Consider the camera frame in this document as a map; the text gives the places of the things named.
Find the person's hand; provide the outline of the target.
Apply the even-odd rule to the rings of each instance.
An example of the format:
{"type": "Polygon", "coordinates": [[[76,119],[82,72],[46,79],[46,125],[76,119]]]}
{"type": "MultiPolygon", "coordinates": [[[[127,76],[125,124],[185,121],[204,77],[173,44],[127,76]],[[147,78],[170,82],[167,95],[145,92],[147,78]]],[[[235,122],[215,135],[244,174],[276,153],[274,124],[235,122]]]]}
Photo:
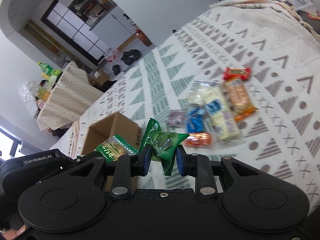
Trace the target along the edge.
{"type": "Polygon", "coordinates": [[[23,225],[18,230],[3,228],[1,229],[1,239],[5,239],[5,240],[16,239],[17,237],[25,233],[27,229],[28,228],[26,227],[26,225],[23,225]]]}

